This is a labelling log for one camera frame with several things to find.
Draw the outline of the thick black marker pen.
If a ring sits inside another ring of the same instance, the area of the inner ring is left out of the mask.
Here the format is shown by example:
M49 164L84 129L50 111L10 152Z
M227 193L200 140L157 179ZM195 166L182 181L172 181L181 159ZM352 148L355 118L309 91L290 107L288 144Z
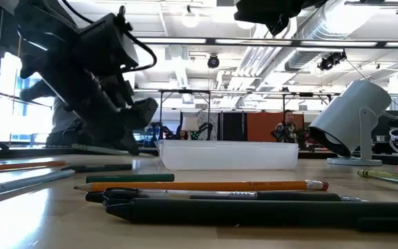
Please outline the thick black marker pen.
M133 199L106 212L131 223L351 228L398 232L398 203Z

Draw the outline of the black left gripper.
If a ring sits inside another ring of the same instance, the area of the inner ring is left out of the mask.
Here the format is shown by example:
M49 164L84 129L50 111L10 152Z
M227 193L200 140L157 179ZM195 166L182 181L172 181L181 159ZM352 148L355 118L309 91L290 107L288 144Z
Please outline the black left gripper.
M139 155L133 129L146 127L152 120L158 103L153 98L133 104L133 89L121 74L98 78L91 72L74 67L47 68L46 83L82 123L82 131L95 137L98 147L127 151Z

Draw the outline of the black overhead frame bar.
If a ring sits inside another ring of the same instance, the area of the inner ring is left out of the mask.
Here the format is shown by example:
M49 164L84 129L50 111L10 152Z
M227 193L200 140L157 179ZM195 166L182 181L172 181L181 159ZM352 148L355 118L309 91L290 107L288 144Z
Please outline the black overhead frame bar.
M366 40L312 40L312 39L254 39L213 37L138 37L142 43L151 45L204 45L204 46L273 46L291 48L353 48L353 49L398 49L398 41Z

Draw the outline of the dark green pen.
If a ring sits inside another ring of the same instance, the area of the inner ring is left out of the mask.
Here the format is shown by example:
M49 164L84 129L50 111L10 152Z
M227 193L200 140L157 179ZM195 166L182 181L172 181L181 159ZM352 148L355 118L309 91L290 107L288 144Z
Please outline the dark green pen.
M112 172L133 169L132 164L115 164L115 165L74 165L63 167L61 170L74 170L76 173L89 173L89 172Z

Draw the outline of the orange pencil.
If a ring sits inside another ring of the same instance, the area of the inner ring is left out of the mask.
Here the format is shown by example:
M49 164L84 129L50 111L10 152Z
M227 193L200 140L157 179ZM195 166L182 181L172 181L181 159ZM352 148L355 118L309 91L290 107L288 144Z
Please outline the orange pencil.
M0 164L0 171L14 170L32 167L60 167L65 166L65 161L49 161L49 162L36 162L36 163L15 163L15 164Z

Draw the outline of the person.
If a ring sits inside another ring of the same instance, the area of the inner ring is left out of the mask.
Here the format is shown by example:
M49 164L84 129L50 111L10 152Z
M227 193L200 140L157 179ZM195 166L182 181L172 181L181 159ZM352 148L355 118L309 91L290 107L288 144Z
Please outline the person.
M278 123L271 135L277 142L298 143L299 135L303 133L303 128L298 129L293 118L293 111L285 111L285 119Z

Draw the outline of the translucent plastic supply box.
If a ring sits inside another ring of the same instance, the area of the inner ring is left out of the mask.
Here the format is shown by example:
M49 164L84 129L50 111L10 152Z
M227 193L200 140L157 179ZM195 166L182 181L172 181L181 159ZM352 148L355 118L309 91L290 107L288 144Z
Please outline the translucent plastic supply box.
M296 143L224 140L160 140L160 159L170 170L294 169Z

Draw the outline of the clear black ballpoint pen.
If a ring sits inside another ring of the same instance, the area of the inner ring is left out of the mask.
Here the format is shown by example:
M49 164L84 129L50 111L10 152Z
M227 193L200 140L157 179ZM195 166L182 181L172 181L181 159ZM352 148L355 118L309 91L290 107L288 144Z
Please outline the clear black ballpoint pen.
M347 201L366 202L366 200L335 193L259 191L259 192L213 192L187 190L140 190L131 188L108 188L101 192L88 192L88 202L122 203L134 198L154 199L220 199L220 200L257 200L257 201Z

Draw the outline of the black partition panel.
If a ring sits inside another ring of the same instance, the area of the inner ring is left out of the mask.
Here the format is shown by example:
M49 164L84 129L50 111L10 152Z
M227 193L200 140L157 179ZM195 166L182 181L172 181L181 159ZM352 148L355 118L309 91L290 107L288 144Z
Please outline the black partition panel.
M222 140L247 141L247 114L245 112L225 112L221 123Z

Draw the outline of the white ceiling pipe bundle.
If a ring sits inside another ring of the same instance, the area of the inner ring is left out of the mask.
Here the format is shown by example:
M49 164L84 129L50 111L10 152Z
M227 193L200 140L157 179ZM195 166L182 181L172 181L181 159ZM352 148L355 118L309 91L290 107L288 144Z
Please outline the white ceiling pipe bundle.
M297 21L296 19L291 19L287 28L279 33L276 37L273 37L268 29L261 24L255 25L255 31L252 38L283 38L289 39L297 31ZM240 65L234 72L233 76L241 77L258 77L266 69L269 63L277 55L277 53L282 49L282 47L271 47L271 46L249 46L247 47L244 56L241 60Z

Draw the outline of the yellow pencil with eraser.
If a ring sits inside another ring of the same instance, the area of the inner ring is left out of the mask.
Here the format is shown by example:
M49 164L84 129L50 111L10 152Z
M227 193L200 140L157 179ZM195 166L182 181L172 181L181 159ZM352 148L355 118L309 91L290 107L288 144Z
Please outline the yellow pencil with eraser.
M255 192L276 190L326 191L323 181L236 181L236 182L98 182L74 186L75 190L101 192L107 188L123 187L145 190L198 190L224 192Z

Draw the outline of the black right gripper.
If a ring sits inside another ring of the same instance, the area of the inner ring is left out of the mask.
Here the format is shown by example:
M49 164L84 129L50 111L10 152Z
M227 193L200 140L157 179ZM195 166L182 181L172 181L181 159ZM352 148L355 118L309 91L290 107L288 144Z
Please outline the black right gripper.
M289 18L303 9L320 8L329 0L240 0L236 4L234 19L257 24L267 24L272 36L287 28Z

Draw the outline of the black background workstation frame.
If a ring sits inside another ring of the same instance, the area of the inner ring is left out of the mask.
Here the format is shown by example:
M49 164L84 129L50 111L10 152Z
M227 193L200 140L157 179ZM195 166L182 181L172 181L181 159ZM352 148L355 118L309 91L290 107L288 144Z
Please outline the black background workstation frame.
M162 107L164 102L164 93L169 93L167 98L170 98L173 93L178 94L190 94L190 95L200 95L205 102L207 103L207 108L202 108L202 110L206 110L207 122L210 122L210 113L211 111L223 112L223 111L279 111L279 109L266 108L261 109L258 107L237 107L234 105L233 107L223 107L223 108L211 108L211 97L213 95L222 95L222 96L246 96L246 95L260 95L264 98L274 95L275 99L282 100L282 112L285 113L285 106L287 104L286 100L293 99L311 99L318 98L322 103L328 105L329 102L336 96L340 96L339 93L314 93L314 92L284 92L284 91L217 91L217 90L201 90L201 89L136 89L136 93L156 93L160 94L160 120L162 119Z

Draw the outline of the orange partition panel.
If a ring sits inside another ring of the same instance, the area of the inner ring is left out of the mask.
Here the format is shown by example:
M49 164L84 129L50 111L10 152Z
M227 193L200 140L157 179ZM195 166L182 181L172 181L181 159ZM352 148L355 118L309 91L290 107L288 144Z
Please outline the orange partition panel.
M285 111L280 113L249 113L247 116L247 139L252 142L277 142L271 135L275 126L285 119ZM303 115L294 115L298 129L303 128Z

